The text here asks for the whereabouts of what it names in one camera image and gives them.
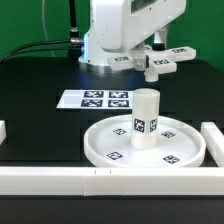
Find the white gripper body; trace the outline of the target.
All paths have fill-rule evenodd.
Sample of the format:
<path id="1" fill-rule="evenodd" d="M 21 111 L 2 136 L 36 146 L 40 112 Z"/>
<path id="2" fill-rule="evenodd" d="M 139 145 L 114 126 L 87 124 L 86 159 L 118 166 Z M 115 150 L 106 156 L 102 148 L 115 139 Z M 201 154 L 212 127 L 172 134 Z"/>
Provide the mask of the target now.
<path id="1" fill-rule="evenodd" d="M 133 0 L 92 0 L 94 28 L 100 47 L 127 52 L 180 16 L 186 0 L 154 0 L 132 10 Z"/>

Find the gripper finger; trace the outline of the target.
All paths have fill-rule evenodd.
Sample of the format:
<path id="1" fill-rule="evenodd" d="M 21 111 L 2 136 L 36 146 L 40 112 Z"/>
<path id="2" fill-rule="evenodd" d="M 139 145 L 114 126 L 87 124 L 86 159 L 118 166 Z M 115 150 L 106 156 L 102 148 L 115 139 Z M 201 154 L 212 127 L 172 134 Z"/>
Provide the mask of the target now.
<path id="1" fill-rule="evenodd" d="M 149 56 L 145 55 L 143 57 L 134 60 L 134 69 L 137 71 L 145 71 L 149 67 Z"/>
<path id="2" fill-rule="evenodd" d="M 155 51 L 163 51 L 167 46 L 168 27 L 165 26 L 154 34 L 152 48 Z"/>

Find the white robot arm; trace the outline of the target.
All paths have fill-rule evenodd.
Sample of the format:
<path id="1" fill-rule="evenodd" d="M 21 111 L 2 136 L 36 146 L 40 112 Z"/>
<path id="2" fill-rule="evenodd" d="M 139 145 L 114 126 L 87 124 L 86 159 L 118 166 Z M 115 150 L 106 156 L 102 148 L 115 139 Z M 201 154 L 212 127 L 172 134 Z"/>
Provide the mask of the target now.
<path id="1" fill-rule="evenodd" d="M 94 70 L 123 70 L 131 50 L 184 13 L 186 0 L 90 0 L 90 28 L 79 62 Z"/>

